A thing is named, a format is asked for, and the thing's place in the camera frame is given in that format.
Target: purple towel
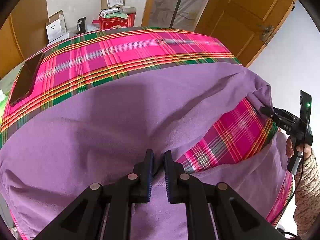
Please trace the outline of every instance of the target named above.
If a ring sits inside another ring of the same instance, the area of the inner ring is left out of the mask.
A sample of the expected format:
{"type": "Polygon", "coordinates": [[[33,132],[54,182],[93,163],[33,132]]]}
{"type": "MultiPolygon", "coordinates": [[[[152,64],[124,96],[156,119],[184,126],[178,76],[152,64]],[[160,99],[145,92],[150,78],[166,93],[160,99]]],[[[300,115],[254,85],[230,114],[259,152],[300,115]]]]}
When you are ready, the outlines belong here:
{"type": "MultiPolygon", "coordinates": [[[[132,172],[147,148],[177,160],[246,97],[272,106],[270,86],[229,63],[175,66],[138,73],[77,94],[41,112],[0,150],[0,193],[21,230],[35,237],[93,182],[132,172]]],[[[225,181],[261,215],[271,210],[285,176],[285,137],[277,133],[254,157],[197,173],[225,181]]],[[[151,203],[136,205],[132,239],[187,239],[184,205],[170,205],[163,172],[151,203]]]]}

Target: sleeve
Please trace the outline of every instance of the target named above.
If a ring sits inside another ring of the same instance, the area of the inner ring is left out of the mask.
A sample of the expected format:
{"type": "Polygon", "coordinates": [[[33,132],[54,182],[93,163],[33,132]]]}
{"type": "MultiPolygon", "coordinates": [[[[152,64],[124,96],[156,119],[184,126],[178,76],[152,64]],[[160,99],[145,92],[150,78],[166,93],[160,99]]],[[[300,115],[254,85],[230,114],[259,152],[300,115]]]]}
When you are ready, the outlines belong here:
{"type": "MultiPolygon", "coordinates": [[[[300,165],[294,176],[295,186],[301,176],[300,165]]],[[[313,225],[320,212],[320,179],[316,156],[312,151],[311,156],[304,161],[303,176],[300,186],[295,193],[296,210],[293,218],[297,224],[297,233],[302,238],[313,225]]]]}

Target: plaid blanket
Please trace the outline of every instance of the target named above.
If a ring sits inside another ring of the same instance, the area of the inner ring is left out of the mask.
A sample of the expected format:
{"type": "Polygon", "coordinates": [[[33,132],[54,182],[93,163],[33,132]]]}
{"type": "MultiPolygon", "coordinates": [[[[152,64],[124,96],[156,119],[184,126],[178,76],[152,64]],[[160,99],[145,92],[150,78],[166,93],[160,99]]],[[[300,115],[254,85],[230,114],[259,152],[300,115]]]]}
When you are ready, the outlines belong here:
{"type": "MultiPolygon", "coordinates": [[[[239,64],[215,38],[183,30],[150,27],[85,33],[45,48],[43,52],[45,57],[32,94],[13,107],[6,105],[0,146],[40,112],[105,82],[177,65],[239,64]]],[[[270,119],[262,119],[244,98],[233,111],[225,113],[213,124],[204,138],[178,161],[188,173],[223,163],[238,163],[259,152],[276,131],[274,123],[270,119]]],[[[292,177],[287,177],[267,217],[268,221],[281,210],[292,192],[292,177]]]]}

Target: phone screen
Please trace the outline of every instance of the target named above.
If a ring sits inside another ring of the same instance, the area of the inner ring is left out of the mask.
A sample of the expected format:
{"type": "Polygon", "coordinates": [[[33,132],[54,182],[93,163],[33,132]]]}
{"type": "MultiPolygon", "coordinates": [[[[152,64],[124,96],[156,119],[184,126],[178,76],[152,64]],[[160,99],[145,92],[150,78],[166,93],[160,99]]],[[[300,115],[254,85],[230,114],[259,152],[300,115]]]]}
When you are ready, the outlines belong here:
{"type": "Polygon", "coordinates": [[[43,58],[44,53],[41,52],[25,62],[14,86],[10,99],[10,106],[14,106],[16,103],[28,97],[32,93],[36,76],[43,58]]]}

